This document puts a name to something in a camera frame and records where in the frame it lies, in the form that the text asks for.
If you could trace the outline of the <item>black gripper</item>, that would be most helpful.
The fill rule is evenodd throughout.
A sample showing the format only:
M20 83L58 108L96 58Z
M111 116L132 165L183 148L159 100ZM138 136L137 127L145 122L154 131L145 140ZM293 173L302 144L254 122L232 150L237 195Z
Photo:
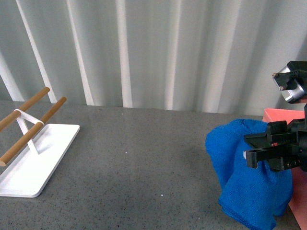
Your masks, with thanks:
M268 163L271 171L280 172L299 167L307 171L307 108L304 111L267 108L263 133L244 136L252 147L244 152L247 166L257 168Z

